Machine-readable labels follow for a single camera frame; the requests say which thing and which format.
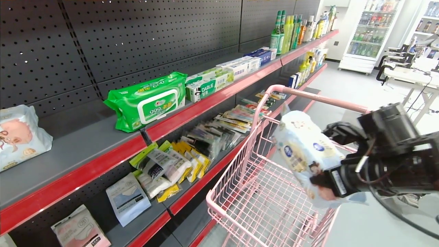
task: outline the cable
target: cable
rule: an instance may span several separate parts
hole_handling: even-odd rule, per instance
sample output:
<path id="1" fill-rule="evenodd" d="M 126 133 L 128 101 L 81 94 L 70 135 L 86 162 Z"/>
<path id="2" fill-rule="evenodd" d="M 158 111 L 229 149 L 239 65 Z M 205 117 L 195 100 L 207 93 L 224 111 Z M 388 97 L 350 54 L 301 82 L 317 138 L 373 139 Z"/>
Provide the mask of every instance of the cable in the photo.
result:
<path id="1" fill-rule="evenodd" d="M 369 177 L 369 163 L 366 164 L 365 171 L 366 171 L 366 181 L 369 182 L 369 183 L 372 182 L 372 181 L 370 181 L 370 177 Z M 401 221 L 407 223 L 408 225 L 410 225 L 411 227 L 415 228 L 416 230 L 421 231 L 421 232 L 423 232 L 423 233 L 429 235 L 430 237 L 439 240 L 439 235 L 438 235 L 438 234 L 436 234 L 436 233 L 434 233 L 434 232 L 431 232 L 431 231 L 429 231 L 429 230 L 423 228 L 422 226 L 420 226 L 420 225 L 418 225 L 418 224 L 412 222 L 411 220 L 409 220 L 409 219 L 405 218 L 404 216 L 402 216 L 402 214 L 400 214 L 399 212 L 396 212 L 393 208 L 389 207 L 389 206 L 388 206 L 388 205 L 387 205 L 387 204 L 386 204 L 386 203 L 380 198 L 380 196 L 378 195 L 378 193 L 377 193 L 377 191 L 375 190 L 375 188 L 373 188 L 371 184 L 368 184 L 368 185 L 369 185 L 369 190 L 371 191 L 371 193 L 372 193 L 372 195 L 375 197 L 375 199 L 378 201 L 378 203 L 380 203 L 381 206 L 383 206 L 383 208 L 385 208 L 387 211 L 389 211 L 393 216 L 395 216 L 395 217 L 397 217 L 399 220 L 401 220 Z"/>

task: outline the white table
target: white table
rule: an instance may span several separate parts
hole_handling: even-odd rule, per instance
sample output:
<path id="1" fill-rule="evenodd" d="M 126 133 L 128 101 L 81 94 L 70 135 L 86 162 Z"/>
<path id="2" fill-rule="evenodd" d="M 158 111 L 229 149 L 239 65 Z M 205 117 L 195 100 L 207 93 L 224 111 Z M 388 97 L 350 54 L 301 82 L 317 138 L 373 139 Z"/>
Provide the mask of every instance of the white table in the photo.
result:
<path id="1" fill-rule="evenodd" d="M 422 61 L 415 63 L 412 67 L 421 69 L 423 71 L 430 71 L 431 64 L 428 63 L 430 62 L 427 61 L 427 63 L 425 63 L 425 59 L 422 59 Z M 411 88 L 410 92 L 407 94 L 407 96 L 404 98 L 404 101 L 402 102 L 403 105 L 408 102 L 411 94 L 415 89 L 419 91 L 424 90 L 422 98 L 425 105 L 413 121 L 413 124 L 416 125 L 421 120 L 423 115 L 429 111 L 430 106 L 439 95 L 439 73 L 432 72 L 430 77 L 428 75 L 425 75 L 423 72 L 414 69 L 395 67 L 393 70 L 384 69 L 383 74 L 389 78 L 387 81 L 388 83 Z"/>

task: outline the white wall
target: white wall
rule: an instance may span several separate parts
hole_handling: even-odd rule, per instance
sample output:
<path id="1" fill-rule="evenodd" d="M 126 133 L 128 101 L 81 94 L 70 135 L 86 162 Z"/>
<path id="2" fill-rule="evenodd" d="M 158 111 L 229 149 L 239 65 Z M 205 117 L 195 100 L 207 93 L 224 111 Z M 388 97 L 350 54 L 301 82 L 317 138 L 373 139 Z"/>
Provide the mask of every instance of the white wall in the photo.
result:
<path id="1" fill-rule="evenodd" d="M 318 16 L 323 11 L 329 11 L 329 7 L 323 6 L 321 0 L 321 8 Z M 399 47 L 405 41 L 408 36 L 410 28 L 417 21 L 416 17 L 421 11 L 420 6 L 422 2 L 429 2 L 429 0 L 405 0 L 401 13 L 393 27 L 389 39 L 387 40 L 385 47 Z M 361 17 L 361 13 L 366 5 L 367 0 L 351 0 L 349 7 L 338 7 L 338 29 L 339 33 L 334 38 L 328 41 L 327 48 L 329 48 L 327 58 L 341 60 L 345 52 L 346 47 L 349 45 L 349 39 Z M 338 46 L 334 46 L 334 42 L 338 41 Z"/>

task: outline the barcode sticker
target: barcode sticker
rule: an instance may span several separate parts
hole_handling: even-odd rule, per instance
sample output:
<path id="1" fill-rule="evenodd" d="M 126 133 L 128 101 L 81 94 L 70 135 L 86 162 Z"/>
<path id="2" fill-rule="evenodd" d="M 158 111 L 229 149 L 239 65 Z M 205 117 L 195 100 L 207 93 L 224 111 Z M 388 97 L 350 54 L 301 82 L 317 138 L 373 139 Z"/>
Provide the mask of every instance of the barcode sticker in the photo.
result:
<path id="1" fill-rule="evenodd" d="M 346 194 L 347 193 L 346 188 L 343 185 L 342 178 L 338 174 L 338 171 L 333 171 L 332 177 L 334 178 L 335 183 L 337 184 L 337 188 L 338 188 L 338 191 L 340 192 L 340 194 L 342 194 L 342 195 Z"/>

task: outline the green wipes package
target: green wipes package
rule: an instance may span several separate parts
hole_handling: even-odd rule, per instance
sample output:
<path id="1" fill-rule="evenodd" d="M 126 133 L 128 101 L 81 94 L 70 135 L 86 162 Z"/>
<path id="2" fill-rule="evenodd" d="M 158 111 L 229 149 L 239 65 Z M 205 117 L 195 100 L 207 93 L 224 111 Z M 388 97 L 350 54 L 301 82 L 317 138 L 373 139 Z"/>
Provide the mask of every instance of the green wipes package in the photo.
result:
<path id="1" fill-rule="evenodd" d="M 187 74 L 168 76 L 118 90 L 111 90 L 104 103 L 116 111 L 116 129 L 133 132 L 184 106 Z"/>

